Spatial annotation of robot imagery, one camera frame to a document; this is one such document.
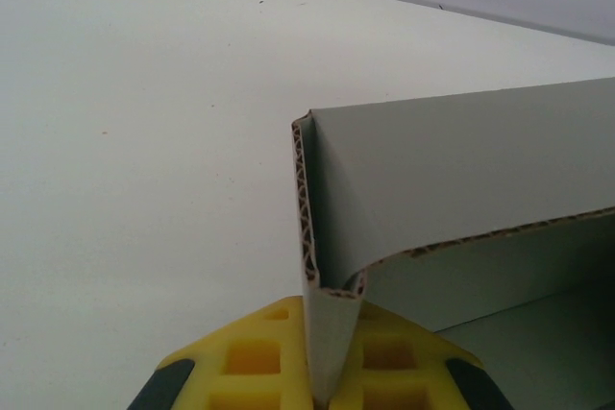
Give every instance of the folded cardboard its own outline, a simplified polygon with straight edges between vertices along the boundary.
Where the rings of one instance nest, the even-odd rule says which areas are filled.
[[[615,78],[318,109],[293,137],[317,402],[364,297],[516,408],[615,401]]]

